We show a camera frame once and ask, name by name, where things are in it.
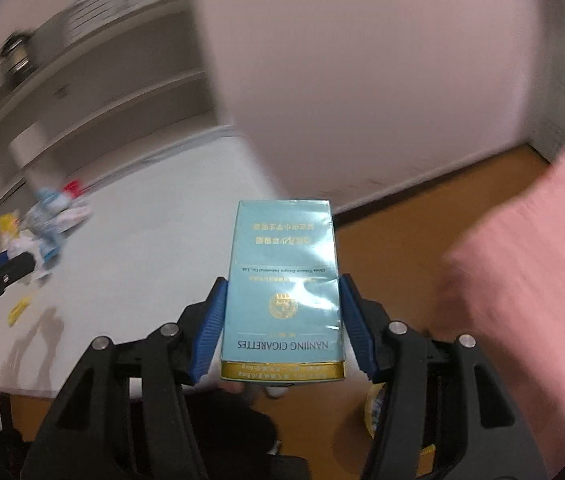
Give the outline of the yellow snack bag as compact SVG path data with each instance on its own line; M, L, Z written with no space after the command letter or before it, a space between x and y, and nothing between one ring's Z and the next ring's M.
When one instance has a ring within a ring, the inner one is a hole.
M0 240L9 244L20 237L20 219L17 211L0 216Z

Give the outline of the blue white packaging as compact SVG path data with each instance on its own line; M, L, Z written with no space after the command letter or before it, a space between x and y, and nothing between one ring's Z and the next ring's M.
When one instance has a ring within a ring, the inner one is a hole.
M37 202L24 214L8 214L13 234L4 237L9 258L28 252L34 257L32 280L43 282L60 261L66 237L92 217L92 207L84 196L69 190L41 188Z

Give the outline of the teal cigarette box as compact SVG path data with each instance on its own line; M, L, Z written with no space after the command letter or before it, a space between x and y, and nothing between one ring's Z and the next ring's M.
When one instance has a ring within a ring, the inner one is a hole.
M220 376L285 386L345 378L335 230L325 200L238 205Z

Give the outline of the red plastic lid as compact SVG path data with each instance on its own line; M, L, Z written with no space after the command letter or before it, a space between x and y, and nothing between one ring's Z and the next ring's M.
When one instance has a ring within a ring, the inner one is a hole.
M62 188L62 192L71 200L76 200L85 194L85 188L79 180L72 180Z

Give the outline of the black gold trash bin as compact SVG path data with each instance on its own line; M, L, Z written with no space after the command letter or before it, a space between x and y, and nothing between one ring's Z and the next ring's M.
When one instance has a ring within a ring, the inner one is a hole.
M385 397L385 392L385 384L372 385L371 390L369 390L368 395L366 396L364 405L364 420L368 434L370 434L372 438L375 437L381 408L383 407L383 398ZM421 450L419 456L420 460L429 460L430 463L433 463L434 458L435 446L433 444L430 444Z

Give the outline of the pink bed cover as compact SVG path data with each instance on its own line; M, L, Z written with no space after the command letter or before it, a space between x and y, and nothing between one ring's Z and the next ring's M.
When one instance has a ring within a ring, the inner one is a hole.
M550 474L565 466L565 148L523 194L444 258L428 324L476 338L513 395Z

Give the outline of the white desk hutch shelf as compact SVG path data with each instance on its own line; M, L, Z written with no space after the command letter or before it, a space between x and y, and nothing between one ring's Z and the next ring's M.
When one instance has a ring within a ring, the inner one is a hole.
M0 0L0 48L30 32L37 68L0 67L0 214L41 188L93 190L227 122L199 0Z

